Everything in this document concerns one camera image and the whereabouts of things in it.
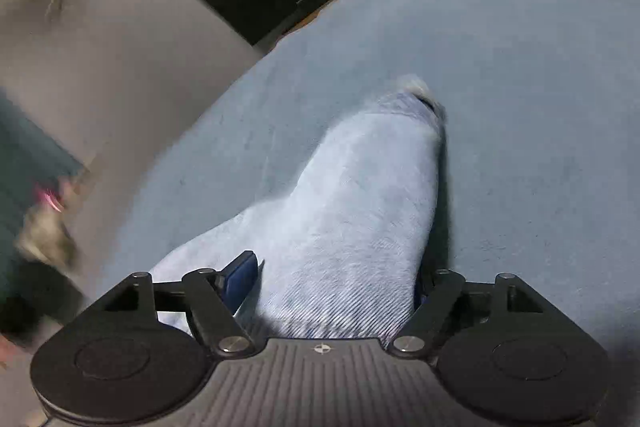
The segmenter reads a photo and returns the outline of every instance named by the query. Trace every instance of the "jeans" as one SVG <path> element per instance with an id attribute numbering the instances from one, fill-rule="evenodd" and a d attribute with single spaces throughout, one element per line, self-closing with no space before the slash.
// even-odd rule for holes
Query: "jeans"
<path id="1" fill-rule="evenodd" d="M 236 318 L 255 340 L 386 343 L 414 310 L 441 129 L 430 107 L 408 92 L 367 105 L 328 131 L 288 194 L 177 248 L 152 270 L 154 280 L 222 269 L 253 250 L 261 277 Z M 188 331 L 184 315 L 161 320 Z"/>

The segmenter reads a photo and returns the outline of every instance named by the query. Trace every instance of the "ribbed gray panel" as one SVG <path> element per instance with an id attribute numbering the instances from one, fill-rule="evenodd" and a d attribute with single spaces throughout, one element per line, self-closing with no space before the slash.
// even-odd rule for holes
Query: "ribbed gray panel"
<path id="1" fill-rule="evenodd" d="M 150 427 L 488 427 L 457 404 L 429 366 L 389 356 L 376 340 L 271 339 L 220 363 L 204 389 Z M 62 427 L 54 422 L 51 427 Z"/>

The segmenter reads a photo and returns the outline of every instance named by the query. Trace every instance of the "silver screw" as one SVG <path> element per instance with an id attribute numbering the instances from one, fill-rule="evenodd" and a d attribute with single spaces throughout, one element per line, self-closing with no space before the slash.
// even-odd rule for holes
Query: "silver screw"
<path id="1" fill-rule="evenodd" d="M 218 344 L 225 353 L 239 353 L 251 346 L 251 343 L 244 337 L 225 337 Z"/>
<path id="2" fill-rule="evenodd" d="M 398 337 L 394 340 L 394 347 L 403 353 L 414 353 L 415 351 L 420 351 L 424 347 L 424 340 L 412 335 Z"/>

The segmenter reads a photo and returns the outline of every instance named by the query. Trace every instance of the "light blue denim fabric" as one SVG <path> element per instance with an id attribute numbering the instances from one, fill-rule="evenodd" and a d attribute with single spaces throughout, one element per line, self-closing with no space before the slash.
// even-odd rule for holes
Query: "light blue denim fabric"
<path id="1" fill-rule="evenodd" d="M 264 262 L 238 312 L 255 339 L 396 333 L 433 218 L 440 120 L 412 94 L 383 98 L 330 130 L 288 196 L 256 204 L 152 271 L 180 280 L 243 250 Z M 188 330 L 183 315 L 161 319 Z"/>

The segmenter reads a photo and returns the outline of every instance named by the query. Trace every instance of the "circular cover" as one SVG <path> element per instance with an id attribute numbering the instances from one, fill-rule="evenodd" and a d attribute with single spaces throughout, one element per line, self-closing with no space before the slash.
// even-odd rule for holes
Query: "circular cover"
<path id="1" fill-rule="evenodd" d="M 577 330 L 527 314 L 460 331 L 443 346 L 437 370 L 460 402 L 499 421 L 556 423 L 589 416 L 604 397 L 607 355 Z"/>
<path id="2" fill-rule="evenodd" d="M 174 409 L 204 381 L 200 345 L 167 325 L 88 331 L 45 343 L 31 362 L 44 405 L 74 423 L 129 424 Z"/>

